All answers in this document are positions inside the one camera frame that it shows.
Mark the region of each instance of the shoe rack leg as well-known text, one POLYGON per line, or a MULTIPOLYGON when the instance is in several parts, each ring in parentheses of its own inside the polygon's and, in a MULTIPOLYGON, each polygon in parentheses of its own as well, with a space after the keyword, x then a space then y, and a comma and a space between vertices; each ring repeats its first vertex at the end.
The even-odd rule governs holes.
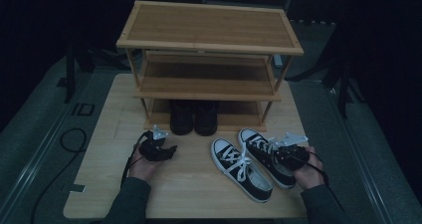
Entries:
POLYGON ((145 112, 145 117, 147 120, 149 120, 149 113, 148 113, 148 108, 146 107, 145 99, 141 98, 140 102, 142 103, 143 111, 145 112))
POLYGON ((270 55, 267 58, 266 64, 271 67, 271 63, 273 62, 274 55, 270 55))
POLYGON ((267 119, 268 112, 270 111, 270 108, 271 108, 272 105, 273 105, 273 102, 268 102, 267 107, 265 108, 261 122, 265 122, 265 119, 267 119))
POLYGON ((133 77, 134 77, 136 87, 139 88, 140 82, 139 82, 139 77, 137 76, 136 63, 134 62, 132 49, 126 49, 126 53, 127 53, 127 58, 129 60, 129 64, 130 64, 130 69, 132 70, 132 73, 133 73, 133 77))
POLYGON ((290 65, 291 65, 291 63, 292 63, 292 59, 293 59, 293 56, 287 56, 287 57, 286 57, 286 62, 285 62, 285 64, 283 65, 282 70, 280 71, 280 76, 279 76, 279 79, 278 79, 278 80, 277 80, 277 82, 276 82, 276 86, 275 86, 275 90, 276 90, 276 91, 278 91, 278 90, 279 90, 280 85, 282 84, 282 81, 285 79, 286 72, 288 71, 289 66, 290 66, 290 65))

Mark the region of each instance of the canvas sneaker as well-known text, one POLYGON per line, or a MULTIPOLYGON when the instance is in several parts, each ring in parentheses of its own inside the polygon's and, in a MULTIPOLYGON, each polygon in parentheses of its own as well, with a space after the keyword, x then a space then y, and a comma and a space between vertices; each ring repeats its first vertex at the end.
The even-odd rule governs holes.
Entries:
POLYGON ((228 140, 217 138, 211 145, 211 155, 218 169, 232 179, 254 201, 267 202, 270 199, 273 184, 246 156, 245 146, 243 146, 242 152, 239 152, 228 140))
POLYGON ((265 139, 262 135, 250 128, 243 128, 239 132, 239 142, 243 143, 248 152, 258 160, 270 173, 273 180, 281 188, 292 188, 296 184, 293 173, 278 162, 275 157, 277 144, 265 139))

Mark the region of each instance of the wooden table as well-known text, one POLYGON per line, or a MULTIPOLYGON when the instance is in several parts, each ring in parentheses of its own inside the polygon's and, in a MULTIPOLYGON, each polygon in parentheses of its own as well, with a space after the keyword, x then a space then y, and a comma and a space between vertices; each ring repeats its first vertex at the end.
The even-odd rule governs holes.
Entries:
MULTIPOLYGON (((132 145, 144 132, 141 127, 145 114, 139 100, 133 97, 133 89, 132 75, 115 77, 75 180, 75 184, 84 185, 86 190, 70 193, 64 209, 66 217, 103 218, 118 194, 121 174, 132 145)), ((284 100, 273 104, 267 119, 268 131, 263 135, 282 137, 287 131, 304 134, 289 85, 284 84, 280 93, 284 100)), ((146 209, 147 217, 306 216, 299 187, 289 190, 274 187, 267 203, 257 203, 217 169, 211 158, 211 142, 217 137, 224 137, 239 146, 237 134, 236 131, 217 131, 204 137, 195 132, 183 136, 170 133, 164 147, 177 144, 178 148, 174 157, 165 161, 150 181, 152 191, 146 209)))

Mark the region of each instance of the black boot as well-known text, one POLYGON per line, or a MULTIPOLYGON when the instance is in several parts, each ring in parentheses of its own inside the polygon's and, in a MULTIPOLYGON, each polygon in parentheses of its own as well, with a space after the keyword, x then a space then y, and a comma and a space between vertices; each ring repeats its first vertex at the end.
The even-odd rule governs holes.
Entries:
POLYGON ((210 136, 217 131, 218 102, 198 101, 196 103, 195 131, 202 136, 210 136))
POLYGON ((192 101, 170 100, 170 129, 184 135, 193 129, 192 101))

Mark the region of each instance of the wooden shoe rack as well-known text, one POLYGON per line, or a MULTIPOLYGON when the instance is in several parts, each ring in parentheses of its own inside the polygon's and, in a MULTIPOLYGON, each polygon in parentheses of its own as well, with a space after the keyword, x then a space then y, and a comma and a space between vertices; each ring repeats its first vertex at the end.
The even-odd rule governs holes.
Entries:
POLYGON ((150 1, 134 3, 116 44, 126 49, 144 128, 164 129, 168 100, 175 99, 220 101, 220 131, 266 130, 292 58, 304 53, 281 9, 150 1), (142 50, 141 64, 135 49, 142 50), (277 81, 276 54, 286 57, 277 81))

